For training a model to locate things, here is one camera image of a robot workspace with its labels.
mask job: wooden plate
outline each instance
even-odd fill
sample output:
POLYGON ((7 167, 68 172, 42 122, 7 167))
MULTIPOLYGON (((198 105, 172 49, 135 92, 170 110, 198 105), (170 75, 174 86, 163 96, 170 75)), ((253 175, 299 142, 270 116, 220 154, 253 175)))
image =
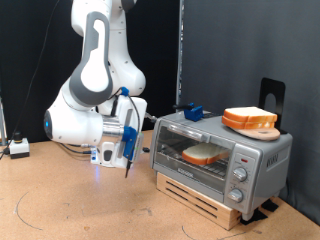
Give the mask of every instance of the wooden plate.
POLYGON ((276 128, 232 129, 247 137, 264 141, 276 140, 280 137, 280 132, 276 128))

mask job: toaster oven door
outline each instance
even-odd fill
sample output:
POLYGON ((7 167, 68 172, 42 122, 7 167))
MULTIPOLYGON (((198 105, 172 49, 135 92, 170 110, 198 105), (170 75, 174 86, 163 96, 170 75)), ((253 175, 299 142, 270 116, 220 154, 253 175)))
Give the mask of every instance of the toaster oven door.
POLYGON ((205 186, 223 196, 229 156, 231 157, 234 145, 234 142, 198 129, 161 121, 155 142, 154 164, 199 183, 202 189, 205 186), (188 151, 195 151, 196 156, 200 151, 201 160, 192 162, 189 155, 185 154, 188 151))

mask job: oven handle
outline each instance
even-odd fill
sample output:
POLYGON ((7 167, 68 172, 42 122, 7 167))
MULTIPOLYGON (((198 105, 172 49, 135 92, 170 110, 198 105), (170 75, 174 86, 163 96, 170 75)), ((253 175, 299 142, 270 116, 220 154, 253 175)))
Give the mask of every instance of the oven handle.
POLYGON ((188 138, 192 138, 194 140, 197 140, 199 142, 205 142, 206 141, 206 137, 201 134, 201 133, 196 133, 196 132, 192 132, 190 130, 186 130, 186 129, 181 129, 177 126, 174 125, 169 125, 168 130, 177 134, 180 134, 182 136, 188 137, 188 138))

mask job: toaster oven knob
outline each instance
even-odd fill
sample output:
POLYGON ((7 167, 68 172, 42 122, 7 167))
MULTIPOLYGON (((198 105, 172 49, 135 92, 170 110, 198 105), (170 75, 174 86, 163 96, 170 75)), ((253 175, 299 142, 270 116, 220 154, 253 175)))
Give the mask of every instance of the toaster oven knob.
POLYGON ((233 176, 235 176, 240 182, 243 182, 247 179, 247 172, 244 168, 236 168, 233 170, 233 176))
POLYGON ((233 189, 231 192, 228 194, 228 198, 232 199, 235 202, 241 202, 243 199, 243 194, 239 189, 233 189))

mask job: toaster oven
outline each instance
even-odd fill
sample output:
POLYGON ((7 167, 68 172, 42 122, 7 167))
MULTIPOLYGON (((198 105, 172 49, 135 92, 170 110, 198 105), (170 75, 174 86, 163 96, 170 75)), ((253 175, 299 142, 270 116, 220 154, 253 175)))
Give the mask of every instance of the toaster oven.
POLYGON ((194 190, 242 213, 249 220, 254 210, 286 184, 292 136, 282 134, 274 141, 255 140, 233 131, 220 117, 198 122, 183 112, 157 120, 152 136, 150 165, 194 190), (223 149, 217 161, 195 165, 182 152, 199 143, 223 149))

